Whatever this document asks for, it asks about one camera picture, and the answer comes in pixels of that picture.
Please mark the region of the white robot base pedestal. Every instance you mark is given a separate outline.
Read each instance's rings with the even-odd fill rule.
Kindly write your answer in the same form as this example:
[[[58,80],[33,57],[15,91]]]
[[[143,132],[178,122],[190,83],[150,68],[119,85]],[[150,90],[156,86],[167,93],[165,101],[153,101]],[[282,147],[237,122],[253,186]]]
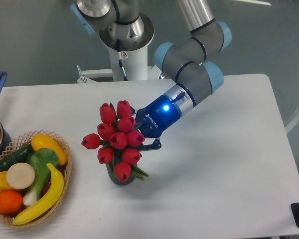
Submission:
[[[94,79],[110,78],[113,81],[143,81],[164,79],[165,75],[156,66],[148,65],[148,43],[140,49],[118,52],[108,47],[111,68],[100,70],[81,70],[77,66],[77,83],[91,83]]]

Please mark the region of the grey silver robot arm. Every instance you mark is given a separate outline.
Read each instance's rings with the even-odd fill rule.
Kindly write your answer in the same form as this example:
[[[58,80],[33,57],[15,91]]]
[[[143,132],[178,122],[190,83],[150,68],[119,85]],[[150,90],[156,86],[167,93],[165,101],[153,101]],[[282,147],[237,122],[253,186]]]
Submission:
[[[174,86],[147,107],[136,111],[137,125],[153,143],[144,150],[161,147],[161,134],[187,112],[222,86],[224,76],[208,58],[231,42],[230,28],[215,21],[205,0],[179,1],[190,39],[176,46],[166,42],[154,53],[160,72]],[[148,45],[154,36],[152,21],[140,12],[137,0],[76,0],[71,11],[87,34],[97,32],[109,51],[115,81],[148,79]]]

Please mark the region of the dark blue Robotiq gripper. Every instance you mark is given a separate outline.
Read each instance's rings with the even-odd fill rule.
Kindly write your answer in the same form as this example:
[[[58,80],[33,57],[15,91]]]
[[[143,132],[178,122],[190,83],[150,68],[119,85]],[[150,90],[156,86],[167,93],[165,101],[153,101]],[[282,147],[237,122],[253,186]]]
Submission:
[[[147,107],[136,110],[131,108],[132,116],[136,114],[136,121],[141,123],[140,132],[145,138],[155,138],[151,144],[143,145],[140,151],[159,150],[162,147],[160,136],[181,117],[181,112],[176,107],[176,102],[181,100],[184,94],[179,94],[175,99],[167,95],[161,95]]]

